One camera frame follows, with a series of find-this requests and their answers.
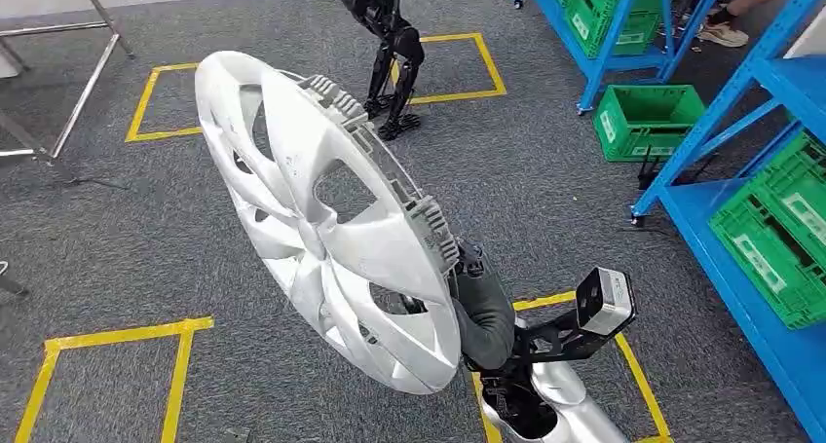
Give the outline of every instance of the blue shelf board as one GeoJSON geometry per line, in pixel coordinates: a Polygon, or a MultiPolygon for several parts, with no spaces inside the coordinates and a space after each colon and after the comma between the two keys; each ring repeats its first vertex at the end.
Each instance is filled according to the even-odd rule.
{"type": "Polygon", "coordinates": [[[754,78],[826,142],[826,55],[753,59],[754,78]]]}
{"type": "Polygon", "coordinates": [[[786,328],[708,226],[746,181],[664,187],[660,200],[809,437],[826,442],[826,323],[786,328]]]}
{"type": "MultiPolygon", "coordinates": [[[[565,11],[559,0],[535,0],[537,5],[542,9],[545,17],[550,25],[556,31],[556,35],[562,39],[562,42],[568,48],[568,52],[574,58],[577,66],[585,73],[594,71],[596,67],[596,59],[588,58],[582,50],[580,43],[574,36],[571,27],[565,20],[565,11]]],[[[639,70],[642,68],[659,68],[668,61],[668,55],[660,49],[650,46],[648,50],[641,55],[618,55],[610,56],[606,62],[606,69],[613,71],[639,70]]]]}

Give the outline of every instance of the hubcap center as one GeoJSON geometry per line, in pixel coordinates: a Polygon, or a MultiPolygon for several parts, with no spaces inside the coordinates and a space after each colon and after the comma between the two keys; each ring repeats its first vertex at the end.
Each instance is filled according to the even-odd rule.
{"type": "Polygon", "coordinates": [[[327,249],[324,248],[324,244],[319,239],[319,232],[312,224],[303,219],[299,221],[298,235],[301,237],[301,241],[304,242],[307,251],[313,253],[313,256],[320,260],[324,259],[327,255],[327,249]]]}

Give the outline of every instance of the gray sleeve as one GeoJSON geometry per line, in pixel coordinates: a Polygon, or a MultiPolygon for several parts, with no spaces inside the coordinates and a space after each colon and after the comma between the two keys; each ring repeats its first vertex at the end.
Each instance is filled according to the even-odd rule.
{"type": "Polygon", "coordinates": [[[482,277],[458,276],[458,299],[453,299],[462,352],[478,366],[495,370],[513,349],[515,313],[499,277],[486,271],[482,277]]]}

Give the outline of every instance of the gray carpet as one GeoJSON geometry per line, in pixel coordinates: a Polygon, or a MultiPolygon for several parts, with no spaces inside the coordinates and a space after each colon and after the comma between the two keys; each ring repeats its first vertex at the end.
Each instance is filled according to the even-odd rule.
{"type": "MultiPolygon", "coordinates": [[[[625,335],[676,441],[806,441],[667,218],[652,220],[662,232],[628,232],[637,166],[602,159],[590,117],[574,109],[582,75],[537,7],[404,0],[404,9],[424,36],[481,32],[507,87],[505,96],[415,106],[423,126],[392,148],[453,231],[484,244],[514,297],[569,290],[594,265],[626,271],[640,314],[625,335]]],[[[113,55],[63,158],[80,175],[130,189],[66,188],[37,163],[0,166],[0,258],[33,292],[24,301],[0,297],[0,439],[17,431],[44,339],[212,315],[215,327],[195,334],[178,441],[217,442],[230,426],[253,428],[261,442],[483,441],[467,376],[432,396],[392,392],[325,347],[284,304],[199,136],[124,143],[152,66],[240,50],[362,95],[376,42],[337,0],[199,0],[114,13],[139,58],[113,55]]],[[[54,140],[104,37],[15,40],[35,70],[0,83],[0,103],[54,140]]],[[[419,93],[489,88],[473,50],[426,49],[419,93]]],[[[743,52],[703,49],[677,81],[696,83],[708,101],[743,52]]],[[[162,74],[142,130],[196,125],[191,73],[162,74]]],[[[778,120],[723,150],[709,173],[734,172],[778,120]]],[[[656,434],[615,345],[576,366],[630,437],[656,434]]],[[[165,406],[164,346],[70,351],[57,371],[32,441],[69,441],[53,436],[62,425],[74,425],[72,441],[155,441],[146,435],[159,434],[165,406]],[[111,388],[86,388],[83,374],[111,388]],[[119,416],[134,422],[115,424],[119,416]]]]}

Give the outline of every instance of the floor marking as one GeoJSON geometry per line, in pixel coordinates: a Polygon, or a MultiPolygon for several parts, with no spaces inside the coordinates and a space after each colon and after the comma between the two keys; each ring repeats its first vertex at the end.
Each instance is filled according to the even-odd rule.
{"type": "MultiPolygon", "coordinates": [[[[451,94],[422,95],[410,99],[409,102],[411,105],[445,102],[448,100],[479,99],[482,97],[494,97],[497,95],[507,94],[505,84],[502,82],[502,76],[499,75],[499,70],[497,70],[496,64],[493,62],[493,58],[485,45],[485,41],[482,39],[481,33],[469,32],[466,34],[446,34],[442,36],[422,37],[419,40],[422,42],[444,42],[460,41],[465,39],[472,39],[475,43],[476,48],[479,50],[479,54],[482,56],[482,61],[485,63],[485,67],[488,70],[488,76],[490,76],[490,79],[493,82],[494,89],[474,92],[454,92],[451,94]]],[[[391,67],[391,77],[393,78],[393,82],[395,84],[398,81],[398,65],[395,61],[391,67]]]]}
{"type": "Polygon", "coordinates": [[[668,430],[668,425],[665,423],[665,417],[662,416],[662,411],[659,410],[659,404],[657,404],[657,399],[654,397],[654,392],[651,391],[651,386],[649,386],[648,380],[646,380],[645,374],[643,373],[643,369],[640,367],[640,362],[637,361],[637,357],[634,356],[631,346],[628,344],[628,341],[625,340],[625,336],[623,336],[622,333],[617,333],[614,340],[617,341],[617,345],[622,351],[622,355],[625,356],[625,361],[628,362],[628,366],[631,368],[631,373],[634,374],[634,379],[637,381],[637,387],[639,387],[640,392],[643,393],[643,399],[645,399],[648,410],[651,412],[651,417],[654,419],[654,425],[657,426],[659,436],[661,438],[669,438],[671,436],[671,432],[668,430]]]}
{"type": "Polygon", "coordinates": [[[186,370],[189,367],[189,352],[192,349],[193,330],[180,335],[178,353],[175,358],[175,370],[172,372],[172,383],[169,386],[169,400],[167,401],[167,415],[164,417],[164,429],[161,431],[161,443],[173,443],[178,434],[178,418],[183,402],[183,384],[186,382],[186,370]]]}
{"type": "Polygon", "coordinates": [[[471,373],[473,376],[473,391],[476,393],[476,399],[479,399],[479,414],[482,416],[482,426],[485,430],[485,441],[487,443],[502,443],[502,434],[493,426],[493,424],[482,412],[482,382],[479,380],[477,372],[471,373]]]}
{"type": "Polygon", "coordinates": [[[146,113],[146,107],[149,105],[149,98],[152,97],[152,91],[155,89],[155,84],[158,82],[158,77],[164,71],[173,70],[189,70],[197,68],[198,63],[177,63],[175,65],[161,65],[152,68],[149,73],[149,79],[146,80],[146,86],[143,87],[143,93],[140,95],[140,100],[137,102],[137,108],[134,110],[134,115],[131,118],[130,129],[127,131],[126,142],[134,141],[152,141],[155,139],[164,139],[172,136],[185,136],[188,134],[198,134],[201,132],[201,127],[191,127],[188,129],[174,129],[172,131],[151,131],[146,133],[140,132],[140,124],[143,122],[143,115],[146,113]]]}
{"type": "Polygon", "coordinates": [[[513,309],[517,312],[522,312],[523,310],[538,309],[539,307],[547,307],[550,305],[561,304],[563,302],[571,302],[576,298],[577,293],[571,290],[561,294],[551,295],[550,297],[540,297],[539,299],[534,300],[520,300],[519,302],[513,302],[513,309]]]}
{"type": "Polygon", "coordinates": [[[169,387],[167,414],[161,432],[162,443],[172,443],[175,441],[175,435],[177,433],[178,416],[180,415],[180,407],[183,401],[183,385],[184,382],[186,382],[186,370],[189,365],[193,335],[195,331],[209,329],[213,324],[212,317],[207,316],[196,319],[187,318],[176,323],[160,324],[157,326],[143,326],[47,340],[44,343],[46,357],[43,359],[43,365],[40,366],[37,380],[34,383],[31,395],[28,398],[28,403],[23,411],[18,433],[17,436],[15,436],[15,443],[27,443],[31,437],[31,432],[37,421],[37,415],[40,413],[40,407],[43,404],[43,399],[46,397],[46,388],[52,379],[52,373],[55,371],[60,351],[179,335],[180,340],[178,343],[177,357],[175,359],[175,368],[169,387]]]}
{"type": "MultiPolygon", "coordinates": [[[[441,36],[423,37],[420,40],[422,42],[446,42],[466,39],[471,39],[476,48],[479,50],[482,61],[485,63],[485,68],[487,68],[488,76],[490,76],[490,79],[493,82],[494,89],[487,91],[423,95],[410,99],[410,104],[429,104],[449,100],[479,99],[483,97],[495,97],[497,95],[507,94],[505,84],[502,81],[502,76],[500,76],[499,70],[497,70],[496,64],[493,62],[493,58],[485,45],[485,41],[482,39],[481,33],[469,32],[465,34],[446,34],[441,36]]],[[[140,95],[140,99],[137,102],[134,115],[131,118],[131,124],[129,130],[127,130],[127,136],[124,140],[125,142],[132,143],[138,141],[154,141],[156,139],[186,136],[201,132],[201,127],[173,129],[169,131],[147,131],[145,133],[140,132],[140,124],[143,122],[143,116],[146,114],[146,108],[149,106],[149,99],[152,97],[152,91],[155,89],[155,85],[158,83],[158,78],[161,76],[161,73],[174,70],[189,70],[197,67],[198,63],[177,63],[174,65],[160,65],[152,68],[152,71],[149,73],[149,78],[146,80],[146,86],[143,87],[143,93],[140,95]]],[[[398,80],[398,66],[395,62],[393,62],[393,67],[391,68],[391,76],[393,77],[393,82],[395,83],[398,80]]]]}
{"type": "Polygon", "coordinates": [[[59,356],[60,349],[50,349],[49,346],[46,346],[46,358],[43,360],[40,373],[37,374],[37,381],[34,382],[34,388],[31,390],[31,397],[29,397],[28,404],[25,411],[23,411],[23,418],[20,420],[15,443],[27,443],[29,437],[31,437],[31,430],[34,429],[34,422],[37,421],[40,406],[43,404],[43,398],[46,397],[46,387],[49,386],[49,381],[52,380],[52,372],[55,371],[59,356]]]}
{"type": "MultiPolygon", "coordinates": [[[[540,297],[534,300],[520,300],[513,303],[513,309],[517,312],[523,312],[540,307],[548,307],[551,305],[571,302],[576,300],[576,298],[576,291],[571,290],[561,294],[551,295],[549,297],[540,297]]],[[[643,373],[643,369],[640,366],[639,361],[637,361],[637,357],[631,350],[631,346],[628,344],[628,341],[625,340],[625,336],[623,336],[622,333],[617,333],[614,339],[617,341],[617,346],[619,346],[619,350],[622,352],[622,355],[625,357],[625,361],[628,363],[628,367],[631,369],[631,373],[634,375],[634,380],[637,383],[637,387],[643,395],[643,399],[645,400],[646,406],[651,414],[651,418],[654,420],[654,425],[657,427],[657,433],[659,433],[659,435],[656,436],[649,436],[639,439],[636,443],[674,443],[674,440],[671,439],[671,432],[668,429],[668,425],[665,423],[665,417],[662,415],[657,399],[654,397],[654,392],[651,390],[651,386],[649,386],[645,373],[643,373]]],[[[487,443],[502,443],[502,435],[487,419],[487,417],[485,417],[485,414],[481,412],[482,383],[479,380],[479,374],[474,372],[471,373],[471,376],[473,379],[473,391],[476,394],[477,404],[479,404],[479,412],[482,416],[485,441],[487,443]]]]}

